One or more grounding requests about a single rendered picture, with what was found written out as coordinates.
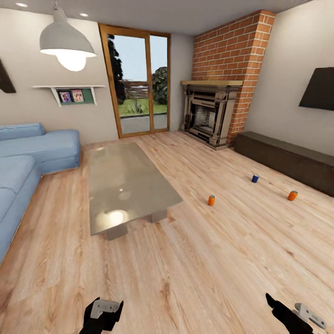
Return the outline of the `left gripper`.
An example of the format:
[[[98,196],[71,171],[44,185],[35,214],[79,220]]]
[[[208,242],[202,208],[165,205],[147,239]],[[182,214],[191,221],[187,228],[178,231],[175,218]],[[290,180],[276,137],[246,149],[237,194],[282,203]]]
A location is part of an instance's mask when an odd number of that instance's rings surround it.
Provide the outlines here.
[[[120,319],[123,308],[123,301],[120,303],[119,309],[115,313],[103,311],[98,319],[90,317],[93,303],[94,301],[88,305],[84,312],[84,327],[81,331],[90,330],[92,334],[101,334],[103,330],[112,331],[115,323]]]

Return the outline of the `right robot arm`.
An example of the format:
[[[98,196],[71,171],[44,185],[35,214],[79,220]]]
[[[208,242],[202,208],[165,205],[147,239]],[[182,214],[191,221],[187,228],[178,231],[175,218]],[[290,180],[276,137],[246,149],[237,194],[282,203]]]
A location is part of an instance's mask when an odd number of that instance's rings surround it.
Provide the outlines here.
[[[326,322],[311,309],[302,303],[295,303],[296,310],[290,310],[278,300],[274,300],[272,296],[266,293],[268,305],[273,308],[273,315],[280,320],[287,328],[289,334],[313,334],[312,327],[308,324],[311,320],[321,329],[326,330]]]

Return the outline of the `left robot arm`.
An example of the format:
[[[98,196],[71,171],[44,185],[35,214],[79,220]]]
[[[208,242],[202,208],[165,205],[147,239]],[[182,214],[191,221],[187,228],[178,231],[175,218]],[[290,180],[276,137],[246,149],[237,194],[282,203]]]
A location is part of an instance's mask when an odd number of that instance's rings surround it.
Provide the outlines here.
[[[119,321],[123,308],[116,301],[96,299],[92,301],[84,312],[84,327],[79,334],[101,334],[103,330],[112,331]]]

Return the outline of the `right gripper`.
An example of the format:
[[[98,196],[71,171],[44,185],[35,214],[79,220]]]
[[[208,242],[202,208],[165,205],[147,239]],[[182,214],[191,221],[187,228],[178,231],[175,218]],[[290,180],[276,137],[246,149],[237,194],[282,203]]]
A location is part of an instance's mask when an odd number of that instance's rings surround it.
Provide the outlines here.
[[[280,301],[275,301],[268,293],[266,293],[266,299],[268,305],[273,308],[273,315],[285,325],[289,334],[293,334],[294,329],[297,327],[304,327],[313,332],[312,327],[308,323],[302,321]]]

